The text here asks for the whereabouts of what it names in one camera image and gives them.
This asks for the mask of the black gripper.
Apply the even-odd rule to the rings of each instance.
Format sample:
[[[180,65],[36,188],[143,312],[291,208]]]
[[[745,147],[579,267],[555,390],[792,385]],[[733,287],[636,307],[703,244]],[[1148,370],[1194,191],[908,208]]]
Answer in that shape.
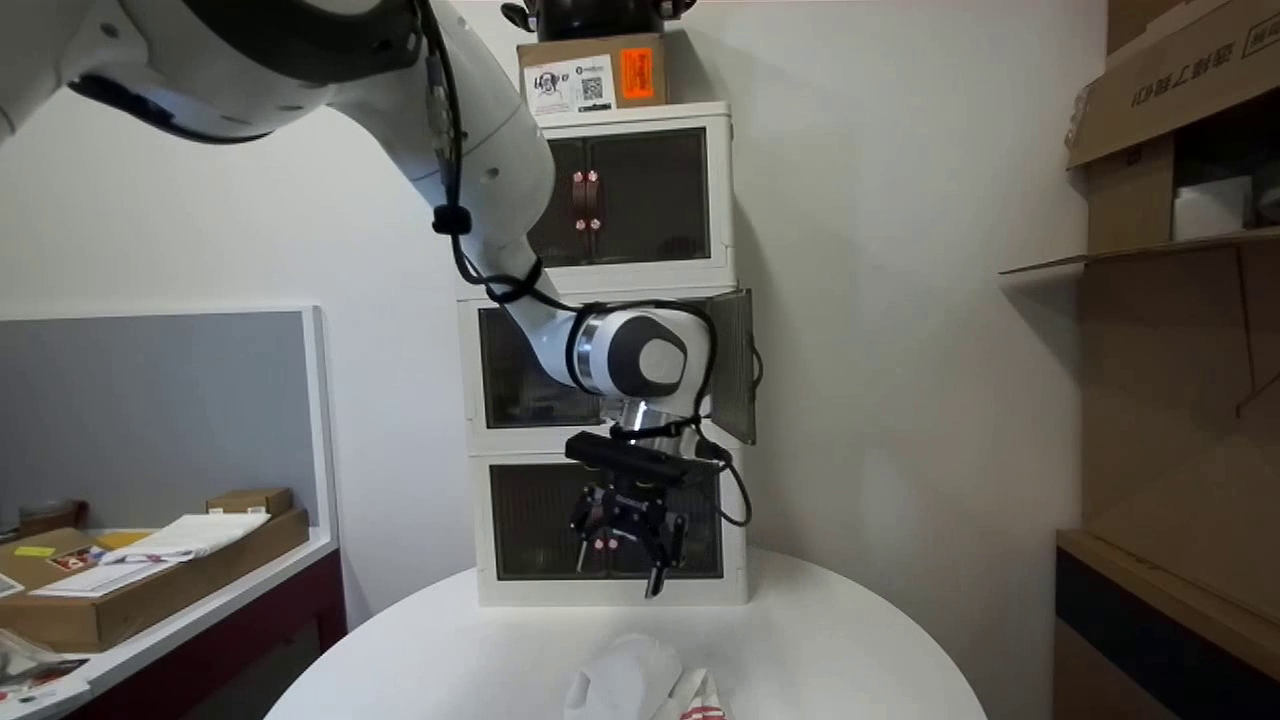
[[[664,593],[664,580],[683,546],[683,520],[670,505],[670,492],[631,480],[587,480],[573,506],[573,533],[573,573],[586,573],[587,555],[614,546],[618,541],[640,542],[648,555],[646,598]]]

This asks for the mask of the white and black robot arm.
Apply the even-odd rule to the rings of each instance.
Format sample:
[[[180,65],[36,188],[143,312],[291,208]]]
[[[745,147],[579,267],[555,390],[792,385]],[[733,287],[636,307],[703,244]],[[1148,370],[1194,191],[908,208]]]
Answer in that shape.
[[[256,143],[317,108],[361,123],[540,370],[631,411],[565,444],[596,473],[573,533],[640,542],[646,586],[664,586],[689,541],[673,492],[703,473],[689,431],[718,358],[712,322],[670,301],[555,292],[534,248],[554,147],[447,0],[0,0],[0,128],[23,128],[56,91],[193,143]]]

